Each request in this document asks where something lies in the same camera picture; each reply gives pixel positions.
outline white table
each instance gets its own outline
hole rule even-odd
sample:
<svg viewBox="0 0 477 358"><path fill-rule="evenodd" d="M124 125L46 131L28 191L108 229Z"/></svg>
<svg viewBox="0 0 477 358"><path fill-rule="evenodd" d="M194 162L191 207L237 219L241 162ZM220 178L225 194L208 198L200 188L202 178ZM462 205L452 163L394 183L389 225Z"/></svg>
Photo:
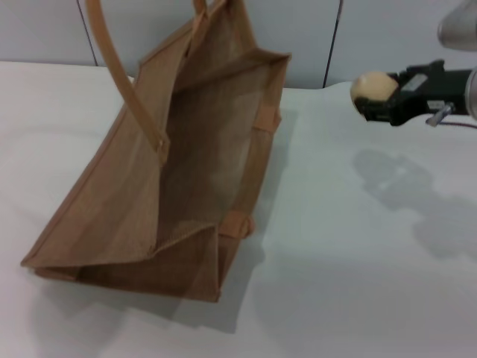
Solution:
<svg viewBox="0 0 477 358"><path fill-rule="evenodd" d="M477 131L366 124L349 84L287 89L219 304L19 267L122 100L106 69L0 63L2 357L475 358Z"/></svg>

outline white wall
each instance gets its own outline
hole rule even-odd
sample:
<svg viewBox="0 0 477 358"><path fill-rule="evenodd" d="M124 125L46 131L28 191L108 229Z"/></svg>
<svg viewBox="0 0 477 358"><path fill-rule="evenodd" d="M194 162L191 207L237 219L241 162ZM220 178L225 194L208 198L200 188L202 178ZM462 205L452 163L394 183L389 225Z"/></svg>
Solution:
<svg viewBox="0 0 477 358"><path fill-rule="evenodd" d="M293 53L287 85L321 88L339 0L247 0L246 5L259 44ZM81 6L85 13L84 0ZM103 9L130 75L140 58L193 16L191 0L103 0ZM93 48L104 65L94 39Z"/></svg>
<svg viewBox="0 0 477 358"><path fill-rule="evenodd" d="M0 0L0 60L94 64L75 0Z"/></svg>
<svg viewBox="0 0 477 358"><path fill-rule="evenodd" d="M449 69L472 68L477 54L443 48L437 27L461 0L345 0L326 85L370 70L398 72L446 60Z"/></svg>

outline bag handle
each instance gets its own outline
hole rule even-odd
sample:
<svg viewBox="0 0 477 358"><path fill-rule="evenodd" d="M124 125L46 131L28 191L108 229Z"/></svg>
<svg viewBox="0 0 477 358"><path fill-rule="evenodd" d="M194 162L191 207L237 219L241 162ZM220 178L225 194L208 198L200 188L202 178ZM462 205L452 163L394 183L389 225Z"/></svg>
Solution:
<svg viewBox="0 0 477 358"><path fill-rule="evenodd" d="M202 13L207 13L207 1L206 0L192 0L194 4L195 14L197 16Z"/></svg>
<svg viewBox="0 0 477 358"><path fill-rule="evenodd" d="M205 0L196 1L194 3L200 5ZM118 87L119 92L124 99L127 107L133 114L138 125L142 129L144 135L149 141L152 149L159 153L159 158L163 163L166 162L168 156L168 148L170 145L169 138L166 133L161 133L154 124L150 113L145 109L143 103L139 99L134 90L133 85L126 75L126 71L119 60L119 56L114 49L113 41L109 31L107 30L104 20L103 10L101 8L101 0L86 0L86 9L88 12L89 23L96 42L103 55L104 62L110 70L114 83Z"/></svg>

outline egg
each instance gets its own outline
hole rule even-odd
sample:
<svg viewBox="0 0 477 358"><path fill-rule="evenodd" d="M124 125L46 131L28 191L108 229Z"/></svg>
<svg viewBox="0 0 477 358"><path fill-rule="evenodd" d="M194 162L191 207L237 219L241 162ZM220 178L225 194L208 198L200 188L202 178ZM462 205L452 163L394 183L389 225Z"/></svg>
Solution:
<svg viewBox="0 0 477 358"><path fill-rule="evenodd" d="M389 77L386 72L368 72L359 76L351 86L351 100L358 97L368 98L372 101L387 101L399 87L397 81Z"/></svg>

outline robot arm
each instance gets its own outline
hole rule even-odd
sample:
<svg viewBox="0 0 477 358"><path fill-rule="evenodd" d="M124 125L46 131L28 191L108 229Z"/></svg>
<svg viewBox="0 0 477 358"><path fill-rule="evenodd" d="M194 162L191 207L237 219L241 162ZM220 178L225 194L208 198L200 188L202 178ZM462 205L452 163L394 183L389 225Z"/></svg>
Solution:
<svg viewBox="0 0 477 358"><path fill-rule="evenodd" d="M477 0L464 0L440 23L437 37L447 48L477 51ZM352 85L353 103L367 121L403 125L430 113L435 127L449 114L477 119L477 69L446 71L444 61L404 72L368 72Z"/></svg>

